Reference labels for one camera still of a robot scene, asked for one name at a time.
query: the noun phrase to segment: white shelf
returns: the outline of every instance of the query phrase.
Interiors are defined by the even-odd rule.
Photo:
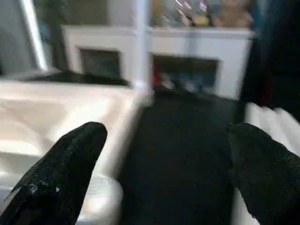
[[[80,49],[121,53],[122,77],[140,91],[152,87],[152,78],[137,72],[142,63],[136,55],[137,31],[122,27],[63,26],[69,67],[83,72]],[[149,52],[157,55],[218,60],[214,93],[239,99],[241,83],[254,32],[245,29],[175,28],[147,30]]]

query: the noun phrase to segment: floor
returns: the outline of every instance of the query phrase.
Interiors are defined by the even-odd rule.
[[[226,127],[243,106],[221,98],[156,97],[120,174],[122,225],[229,225],[233,199]]]

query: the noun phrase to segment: toy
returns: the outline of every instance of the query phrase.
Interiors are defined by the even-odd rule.
[[[221,12],[214,16],[216,27],[243,27],[248,28],[253,19],[247,11],[252,0],[220,0]]]

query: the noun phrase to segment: red object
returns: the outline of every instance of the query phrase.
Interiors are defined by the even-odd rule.
[[[161,79],[159,77],[159,70],[153,67],[153,85],[158,86],[161,84]]]

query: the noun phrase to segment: teddy bear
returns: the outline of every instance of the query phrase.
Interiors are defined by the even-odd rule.
[[[220,0],[221,11],[213,17],[216,27],[248,28],[253,22],[247,11],[252,0]]]

